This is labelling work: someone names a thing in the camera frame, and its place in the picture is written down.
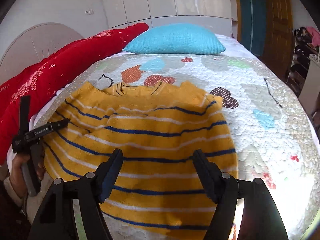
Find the person's left hand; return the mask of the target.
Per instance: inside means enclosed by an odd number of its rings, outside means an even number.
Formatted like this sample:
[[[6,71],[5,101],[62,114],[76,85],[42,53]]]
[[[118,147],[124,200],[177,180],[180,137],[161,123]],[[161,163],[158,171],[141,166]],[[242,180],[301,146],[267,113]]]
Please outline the person's left hand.
[[[22,165],[26,164],[30,159],[30,155],[18,153],[12,161],[11,174],[9,176],[10,183],[19,198],[24,198],[27,194],[27,186],[25,184],[22,172]]]

